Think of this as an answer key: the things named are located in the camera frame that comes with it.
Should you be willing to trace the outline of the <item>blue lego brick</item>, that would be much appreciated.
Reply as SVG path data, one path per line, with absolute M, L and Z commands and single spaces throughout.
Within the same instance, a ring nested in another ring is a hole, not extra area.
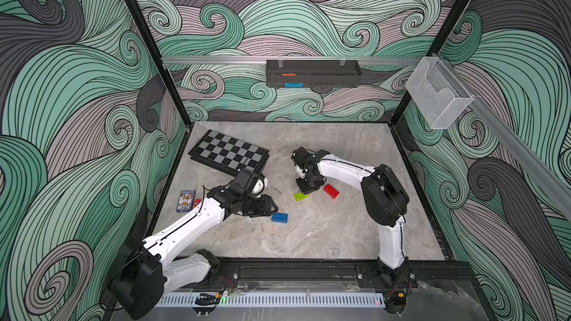
M 288 214 L 287 213 L 275 213 L 272 215 L 271 220 L 274 223 L 287 224 L 288 223 Z

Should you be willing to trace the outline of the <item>lime green lego brick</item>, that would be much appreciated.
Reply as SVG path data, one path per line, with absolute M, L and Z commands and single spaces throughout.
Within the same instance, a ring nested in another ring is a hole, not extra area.
M 302 201 L 303 199 L 308 198 L 309 195 L 303 194 L 303 193 L 295 193 L 294 194 L 294 200 L 296 200 L 296 202 Z

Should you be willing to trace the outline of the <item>red lego brick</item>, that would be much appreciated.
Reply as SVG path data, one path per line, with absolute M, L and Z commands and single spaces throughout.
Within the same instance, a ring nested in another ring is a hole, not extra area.
M 330 184 L 326 184 L 324 186 L 324 192 L 331 197 L 332 199 L 337 199 L 337 197 L 340 196 L 340 193 L 338 190 L 336 190 L 336 188 L 334 188 L 333 186 L 331 186 Z

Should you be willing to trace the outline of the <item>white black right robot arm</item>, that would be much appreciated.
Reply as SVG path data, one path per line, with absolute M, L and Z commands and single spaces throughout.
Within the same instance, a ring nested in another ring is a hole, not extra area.
M 408 259 L 404 254 L 405 214 L 410 198 L 389 166 L 364 166 L 341 159 L 326 150 L 299 148 L 292 153 L 299 175 L 296 184 L 308 195 L 326 184 L 328 178 L 360 190 L 370 218 L 378 225 L 377 275 L 387 288 L 409 283 Z

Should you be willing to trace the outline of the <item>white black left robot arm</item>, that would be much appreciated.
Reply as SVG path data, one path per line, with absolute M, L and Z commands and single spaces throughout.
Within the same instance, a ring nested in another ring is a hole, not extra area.
M 177 259 L 199 236 L 232 214 L 255 218 L 277 212 L 278 207 L 269 195 L 214 187 L 208 190 L 198 208 L 171 226 L 143 240 L 127 239 L 109 269 L 106 289 L 132 319 L 139 320 L 164 294 L 208 278 L 215 261 L 204 251 Z

